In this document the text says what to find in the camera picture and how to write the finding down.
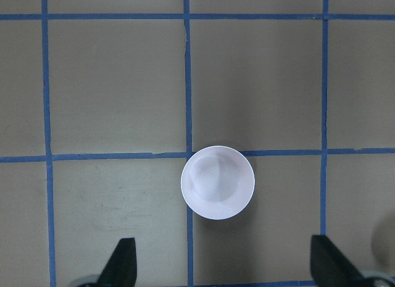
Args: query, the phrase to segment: grid square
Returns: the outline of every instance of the grid square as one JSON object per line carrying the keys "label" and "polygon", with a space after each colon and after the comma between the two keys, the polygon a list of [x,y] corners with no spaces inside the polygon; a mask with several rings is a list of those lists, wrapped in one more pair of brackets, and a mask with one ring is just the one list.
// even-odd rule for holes
{"label": "grid square", "polygon": [[226,220],[194,215],[197,285],[311,278],[310,236],[320,230],[320,157],[249,160],[256,175],[250,204]]}
{"label": "grid square", "polygon": [[218,14],[321,13],[322,0],[190,0],[191,12]]}
{"label": "grid square", "polygon": [[0,0],[0,14],[40,14],[41,0]]}
{"label": "grid square", "polygon": [[0,22],[0,156],[45,154],[41,22]]}
{"label": "grid square", "polygon": [[320,149],[321,43],[317,21],[193,20],[194,150]]}
{"label": "grid square", "polygon": [[328,146],[395,146],[395,23],[332,21]]}
{"label": "grid square", "polygon": [[49,286],[46,166],[0,164],[0,278],[4,286]]}
{"label": "grid square", "polygon": [[[393,258],[392,264],[380,263],[375,241],[395,230],[394,163],[393,154],[329,156],[326,185],[328,236],[357,268],[390,275],[395,275]],[[379,230],[383,222],[386,233]],[[380,245],[392,255],[390,246]]]}
{"label": "grid square", "polygon": [[182,13],[183,0],[48,0],[51,13]]}
{"label": "grid square", "polygon": [[52,151],[185,151],[182,20],[49,23]]}
{"label": "grid square", "polygon": [[394,14],[395,0],[329,0],[337,14]]}
{"label": "grid square", "polygon": [[99,274],[120,238],[136,238],[136,286],[186,285],[184,159],[54,163],[57,283]]}

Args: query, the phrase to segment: vertical blue line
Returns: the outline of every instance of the vertical blue line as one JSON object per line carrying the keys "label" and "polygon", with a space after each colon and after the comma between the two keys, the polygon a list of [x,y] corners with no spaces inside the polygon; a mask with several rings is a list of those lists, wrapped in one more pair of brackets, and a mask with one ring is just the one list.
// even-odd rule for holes
{"label": "vertical blue line", "polygon": [[43,106],[44,135],[47,170],[47,211],[48,211],[48,248],[49,248],[49,282],[56,287],[55,266],[55,226],[54,226],[54,186],[51,152],[51,117],[49,111],[49,61],[48,61],[48,0],[41,0],[41,31],[43,50]]}
{"label": "vertical blue line", "polygon": [[328,164],[328,141],[326,137],[326,120],[328,110],[328,5],[323,0],[322,21],[322,127],[321,127],[321,173],[320,173],[320,233],[326,234],[326,167]]}
{"label": "vertical blue line", "polygon": [[[186,154],[192,156],[192,84],[191,84],[191,29],[189,0],[184,2],[185,44],[185,102],[186,102]],[[186,239],[188,248],[188,286],[193,286],[193,213],[187,206]]]}

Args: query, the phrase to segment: blue grid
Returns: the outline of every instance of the blue grid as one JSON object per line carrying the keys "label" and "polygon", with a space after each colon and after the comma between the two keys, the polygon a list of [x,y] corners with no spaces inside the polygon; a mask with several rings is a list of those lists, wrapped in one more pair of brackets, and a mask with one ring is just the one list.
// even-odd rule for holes
{"label": "blue grid", "polygon": [[[248,157],[259,156],[321,156],[320,174],[320,232],[326,233],[326,165],[329,154],[395,154],[395,148],[363,148],[363,149],[328,149],[326,139],[326,112],[328,88],[328,21],[329,20],[395,20],[395,15],[383,14],[330,14],[329,0],[323,0],[321,14],[191,14],[189,0],[183,0],[182,14],[49,14],[48,0],[41,0],[41,14],[0,14],[0,20],[40,20],[42,24],[43,49],[43,107],[44,107],[44,156],[0,157],[0,163],[13,162],[46,162],[47,197],[48,197],[48,235],[49,235],[49,273],[51,287],[56,287],[56,258],[54,232],[54,200],[52,163],[62,160],[101,160],[101,159],[160,159],[185,158],[193,155],[192,149],[192,88],[191,88],[191,20],[321,20],[322,21],[322,144],[321,149],[292,150],[253,150],[241,151]],[[105,153],[105,154],[52,154],[51,152],[51,116],[50,116],[50,85],[48,60],[48,20],[94,20],[94,19],[182,19],[186,31],[185,47],[185,86],[186,86],[186,151],[153,154],[141,153]],[[188,286],[193,283],[193,214],[187,208],[187,240],[188,240]],[[227,287],[294,287],[315,286],[313,281],[279,281],[270,283],[253,283],[243,285],[221,285]]]}

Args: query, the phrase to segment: black object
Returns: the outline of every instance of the black object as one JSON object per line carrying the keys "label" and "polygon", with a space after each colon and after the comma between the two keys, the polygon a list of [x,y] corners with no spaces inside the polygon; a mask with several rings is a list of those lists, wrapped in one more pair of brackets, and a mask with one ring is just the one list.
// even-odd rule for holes
{"label": "black object", "polygon": [[327,236],[313,235],[310,272],[318,287],[395,287],[386,277],[365,277]]}
{"label": "black object", "polygon": [[136,242],[134,238],[124,238],[118,242],[98,281],[79,287],[134,287],[136,279]]}

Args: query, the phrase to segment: white bowl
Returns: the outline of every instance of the white bowl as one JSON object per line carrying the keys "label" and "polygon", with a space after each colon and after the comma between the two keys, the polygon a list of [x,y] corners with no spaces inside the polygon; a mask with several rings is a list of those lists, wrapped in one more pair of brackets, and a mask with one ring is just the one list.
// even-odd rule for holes
{"label": "white bowl", "polygon": [[209,219],[240,213],[254,192],[254,171],[237,150],[211,146],[195,153],[181,175],[181,192],[189,207]]}

